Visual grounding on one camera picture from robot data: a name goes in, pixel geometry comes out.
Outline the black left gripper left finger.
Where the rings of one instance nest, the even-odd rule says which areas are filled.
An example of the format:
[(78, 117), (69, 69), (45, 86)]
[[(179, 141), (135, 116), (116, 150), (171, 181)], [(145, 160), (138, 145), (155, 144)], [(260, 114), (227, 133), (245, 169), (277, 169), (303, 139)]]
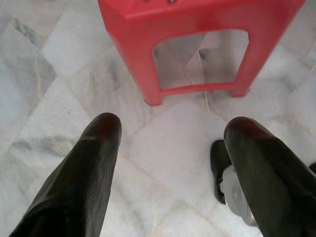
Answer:
[(13, 237), (98, 237), (121, 141), (121, 121), (102, 113), (52, 171)]

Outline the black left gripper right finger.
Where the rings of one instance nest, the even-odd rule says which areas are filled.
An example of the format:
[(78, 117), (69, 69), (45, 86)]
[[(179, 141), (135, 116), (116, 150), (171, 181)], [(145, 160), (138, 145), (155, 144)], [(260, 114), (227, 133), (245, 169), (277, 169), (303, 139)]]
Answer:
[(224, 142), (262, 235), (314, 237), (316, 175), (253, 119), (232, 119)]

